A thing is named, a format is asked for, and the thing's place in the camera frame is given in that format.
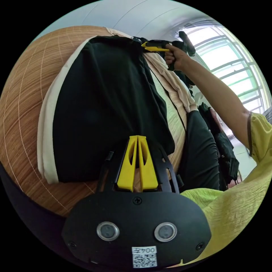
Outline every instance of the screw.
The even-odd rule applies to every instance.
[[[70,247],[70,248],[72,248],[72,249],[76,249],[76,244],[73,242],[73,241],[70,241],[69,243],[68,243],[68,246]]]
[[[196,246],[196,250],[202,250],[203,249],[203,247],[204,247],[204,243],[203,242],[201,242],[201,243],[199,243],[197,246]]]
[[[136,196],[135,198],[133,198],[132,202],[135,205],[140,205],[142,203],[142,199],[140,197]]]

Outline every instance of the black cloth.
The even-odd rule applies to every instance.
[[[196,188],[220,189],[216,143],[199,111],[187,114],[187,130],[177,171],[184,186],[180,192]]]
[[[98,179],[110,151],[143,135],[175,150],[166,103],[157,93],[141,43],[97,36],[86,43],[61,87],[53,121],[60,182]]]
[[[218,149],[218,162],[220,166],[220,172],[226,184],[229,184],[232,180],[237,180],[239,161],[236,159],[233,152],[233,145],[224,131],[220,131],[218,125],[213,119],[210,111],[205,103],[202,103],[198,110],[210,129],[217,149]]]

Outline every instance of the black jacket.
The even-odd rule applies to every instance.
[[[233,145],[225,132],[220,131],[218,128],[218,125],[214,121],[210,112],[210,107],[208,107],[205,103],[202,103],[198,107],[198,110],[214,137],[218,149],[220,173],[226,184],[229,184],[231,180],[237,180],[238,178],[239,162],[234,155]]]

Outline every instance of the white wall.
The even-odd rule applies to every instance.
[[[242,175],[242,179],[250,174],[250,172],[256,167],[256,162],[249,156],[246,147],[239,142],[237,139],[231,140],[232,145],[234,146],[233,152],[236,159],[239,161],[239,170]]]
[[[37,37],[69,26],[101,26],[146,39],[173,40],[168,35],[187,20],[207,16],[171,0],[101,0],[80,7],[53,22]]]

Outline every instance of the hand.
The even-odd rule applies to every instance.
[[[185,73],[187,64],[191,61],[191,58],[187,55],[187,53],[175,46],[167,44],[165,47],[170,50],[169,52],[165,52],[164,59],[166,64],[170,65],[176,58],[174,63],[175,70],[179,70]]]

